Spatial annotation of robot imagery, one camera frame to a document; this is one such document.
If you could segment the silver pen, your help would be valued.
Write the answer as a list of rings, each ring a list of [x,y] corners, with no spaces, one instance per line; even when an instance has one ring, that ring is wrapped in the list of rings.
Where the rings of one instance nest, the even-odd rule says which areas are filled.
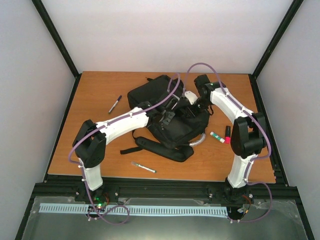
[[[154,169],[152,169],[152,168],[149,168],[149,167],[147,167],[147,166],[141,165],[140,163],[137,163],[137,162],[134,162],[134,161],[132,161],[131,164],[132,164],[133,166],[136,166],[136,167],[138,167],[138,168],[147,170],[147,171],[149,171],[149,172],[151,172],[151,173],[154,173],[154,174],[157,172],[156,170],[154,170]]]

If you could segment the black student backpack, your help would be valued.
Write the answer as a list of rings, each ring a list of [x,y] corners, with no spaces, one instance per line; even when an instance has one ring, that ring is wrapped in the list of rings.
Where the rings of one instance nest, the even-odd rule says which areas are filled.
[[[122,155],[146,150],[175,162],[185,162],[194,154],[190,145],[191,140],[203,136],[209,124],[211,113],[192,115],[191,104],[183,96],[184,84],[177,79],[171,80],[167,75],[149,78],[148,82],[129,91],[128,104],[131,109],[143,102],[149,102],[152,106],[164,101],[154,112],[146,128],[154,136],[155,140],[138,136],[134,138],[136,147],[121,150]],[[171,96],[180,97],[179,103],[172,108]],[[162,125],[163,111],[175,112],[175,116],[169,125]]]

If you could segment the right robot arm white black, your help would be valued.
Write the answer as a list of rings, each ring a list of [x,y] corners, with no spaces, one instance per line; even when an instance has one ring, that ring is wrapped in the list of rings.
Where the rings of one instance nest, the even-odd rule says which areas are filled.
[[[210,82],[205,74],[198,76],[194,84],[199,93],[197,104],[217,106],[232,123],[230,146],[234,159],[223,192],[229,202],[234,202],[247,192],[252,165],[262,149],[270,146],[265,117],[246,108],[222,82]]]

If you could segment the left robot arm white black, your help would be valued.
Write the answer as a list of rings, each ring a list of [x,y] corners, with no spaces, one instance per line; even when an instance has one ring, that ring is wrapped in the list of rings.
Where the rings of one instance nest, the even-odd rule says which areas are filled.
[[[146,127],[156,114],[154,110],[164,102],[151,105],[145,101],[112,119],[99,122],[89,119],[82,124],[68,154],[68,161],[81,169],[86,195],[92,201],[99,201],[104,195],[100,164],[105,158],[106,146],[128,132]]]

